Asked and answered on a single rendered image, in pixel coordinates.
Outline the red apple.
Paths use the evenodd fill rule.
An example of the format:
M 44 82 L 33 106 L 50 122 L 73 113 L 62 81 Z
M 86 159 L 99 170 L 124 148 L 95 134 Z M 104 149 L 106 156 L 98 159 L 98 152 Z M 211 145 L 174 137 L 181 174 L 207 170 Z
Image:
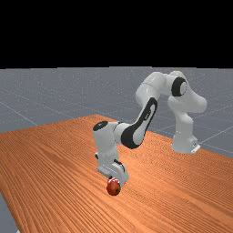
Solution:
M 111 179 L 107 183 L 106 190 L 110 196 L 117 196 L 120 193 L 121 187 L 116 179 Z

